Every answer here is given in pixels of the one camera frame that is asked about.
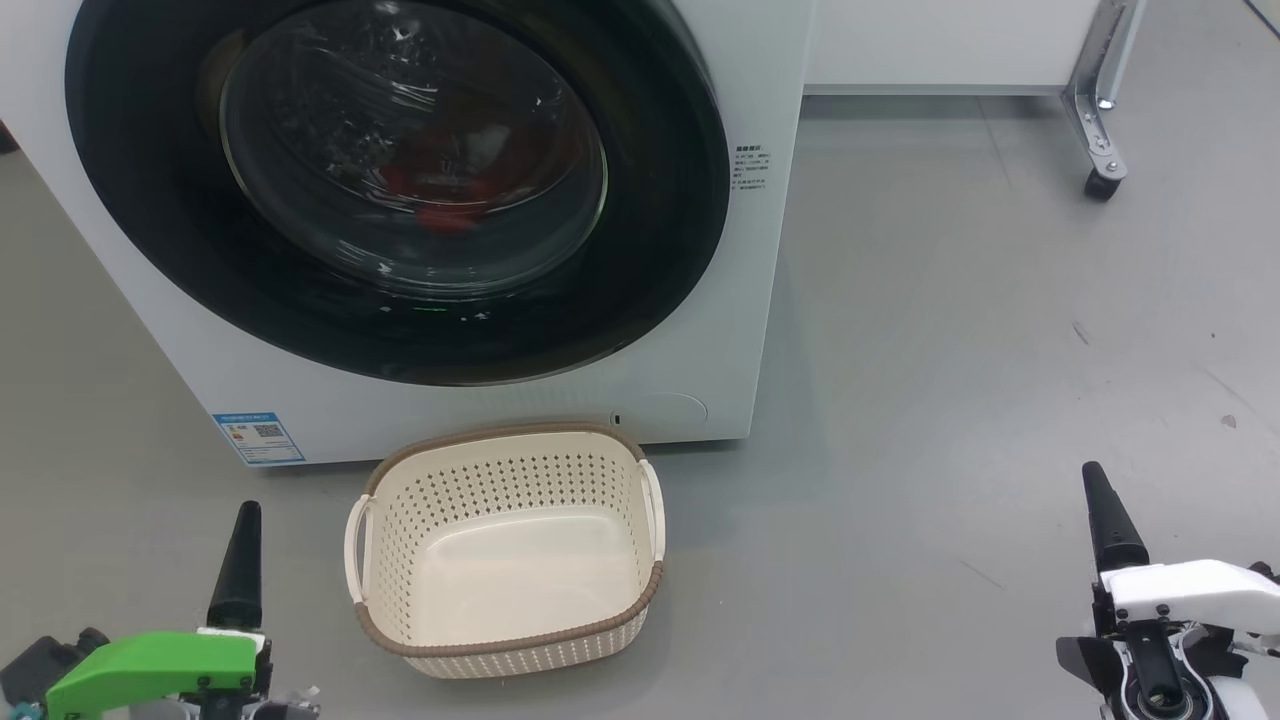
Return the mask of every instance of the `basket handle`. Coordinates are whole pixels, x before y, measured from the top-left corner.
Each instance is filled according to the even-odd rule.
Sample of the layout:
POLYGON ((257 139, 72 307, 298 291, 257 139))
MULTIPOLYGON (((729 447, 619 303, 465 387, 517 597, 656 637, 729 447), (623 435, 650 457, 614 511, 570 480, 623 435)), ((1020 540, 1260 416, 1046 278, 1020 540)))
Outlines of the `basket handle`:
MULTIPOLYGON (((372 500, 372 497, 362 495, 356 501, 356 505, 351 507, 351 515, 347 518, 347 534, 342 547, 342 559, 347 569, 347 591, 351 593, 351 601, 355 603, 365 602, 364 583, 356 561, 356 536, 360 534, 360 521, 365 518, 365 512, 369 510, 369 503, 372 500)), ((365 547, 365 553, 369 553, 367 546, 365 547)))
POLYGON ((667 510, 662 503, 662 487, 658 473, 648 460, 640 461, 644 470, 644 498, 649 503, 649 539, 653 543, 653 559, 660 561, 667 553, 667 510))

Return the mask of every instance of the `perforated basket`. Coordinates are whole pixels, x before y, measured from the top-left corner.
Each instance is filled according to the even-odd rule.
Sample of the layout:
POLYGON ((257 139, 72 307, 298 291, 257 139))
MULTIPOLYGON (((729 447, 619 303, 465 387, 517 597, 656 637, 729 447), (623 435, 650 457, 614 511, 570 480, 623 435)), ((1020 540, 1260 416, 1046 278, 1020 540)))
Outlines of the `perforated basket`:
POLYGON ((658 477, 636 445, 534 425, 387 459, 351 510, 344 560, 375 643, 435 678, 497 678, 627 647, 664 544, 658 477))

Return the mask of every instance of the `gray floor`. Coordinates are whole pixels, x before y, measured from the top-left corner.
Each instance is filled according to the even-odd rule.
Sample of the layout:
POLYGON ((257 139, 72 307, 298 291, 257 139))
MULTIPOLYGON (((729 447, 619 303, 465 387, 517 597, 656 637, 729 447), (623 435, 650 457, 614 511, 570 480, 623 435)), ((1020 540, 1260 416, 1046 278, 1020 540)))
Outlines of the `gray floor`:
MULTIPOLYGON (((1280 562, 1280 42, 1153 4, 1080 197, 1053 104, 810 100, 750 441, 667 448, 668 574, 621 656, 444 684, 361 634, 369 466, 242 468, 20 156, 0 159, 0 657, 200 619, 265 505, 276 687, 326 717, 1096 717, 1078 466, 1158 560, 1280 562)), ((1280 714, 1280 667, 1252 678, 1280 714)))

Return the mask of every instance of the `front-load washing machine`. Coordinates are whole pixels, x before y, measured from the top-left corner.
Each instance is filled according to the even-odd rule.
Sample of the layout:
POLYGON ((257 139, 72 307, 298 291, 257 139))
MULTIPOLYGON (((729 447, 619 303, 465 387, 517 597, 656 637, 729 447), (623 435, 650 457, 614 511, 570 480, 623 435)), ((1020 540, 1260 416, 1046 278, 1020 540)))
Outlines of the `front-load washing machine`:
POLYGON ((741 438, 813 8, 8 0, 0 118, 248 464, 741 438))

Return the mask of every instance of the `energy label sticker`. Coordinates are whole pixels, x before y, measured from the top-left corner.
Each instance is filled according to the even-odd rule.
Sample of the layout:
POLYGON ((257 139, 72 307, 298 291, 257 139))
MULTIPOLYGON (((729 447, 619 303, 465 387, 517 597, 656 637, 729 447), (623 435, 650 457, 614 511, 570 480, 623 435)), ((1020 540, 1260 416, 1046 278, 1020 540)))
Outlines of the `energy label sticker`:
POLYGON ((302 452, 293 445, 275 413, 214 415, 227 439, 241 454, 246 465, 278 465, 302 462, 302 452))

